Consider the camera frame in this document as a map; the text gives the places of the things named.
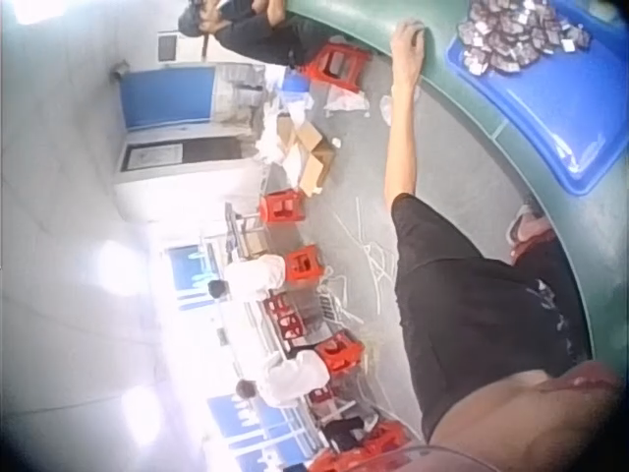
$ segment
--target dark hair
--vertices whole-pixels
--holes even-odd
[[[212,298],[220,298],[227,293],[227,282],[225,280],[210,280],[207,283],[207,291]]]
[[[200,37],[204,32],[200,30],[200,14],[199,8],[189,5],[178,21],[179,32],[187,37]]]
[[[236,383],[236,394],[243,400],[254,398],[257,395],[256,383],[242,379]]]

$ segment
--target blue tray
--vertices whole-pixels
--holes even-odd
[[[588,51],[558,50],[514,76],[476,77],[455,38],[446,60],[518,127],[567,192],[585,195],[629,145],[629,33],[567,0],[553,4],[560,17],[592,34]]]

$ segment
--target concrete floor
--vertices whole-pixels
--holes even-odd
[[[339,299],[346,290],[348,327],[368,347],[367,379],[373,401],[419,434],[421,411],[413,393],[393,292],[397,260],[395,234],[384,207],[382,186],[388,126],[379,102],[391,87],[388,58],[374,57],[363,75],[371,103],[364,111],[323,111],[327,87],[313,86],[311,118],[329,140],[339,138],[321,195],[307,202],[301,239],[318,244],[332,274],[325,282]],[[422,86],[416,104],[418,195],[474,241],[487,256],[506,260],[505,230],[522,203],[525,186],[474,125],[438,93]],[[281,188],[272,172],[269,190]],[[294,231],[274,231],[279,251],[296,244]]]

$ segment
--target white shirt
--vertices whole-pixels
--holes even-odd
[[[301,351],[291,360],[283,360],[276,352],[266,360],[256,387],[268,406],[292,408],[298,405],[297,398],[328,382],[327,367],[314,351]]]
[[[276,290],[284,285],[286,263],[281,256],[265,254],[251,261],[238,261],[228,265],[223,276],[234,299],[265,300],[269,290]]]

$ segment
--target green table edge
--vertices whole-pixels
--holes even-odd
[[[480,93],[450,71],[445,51],[468,0],[288,0],[291,12],[346,32],[390,54],[397,23],[420,19],[427,27],[424,81],[456,105],[518,171],[563,244],[588,319],[595,358],[627,377],[627,196],[629,153],[584,197],[566,193],[528,140]]]

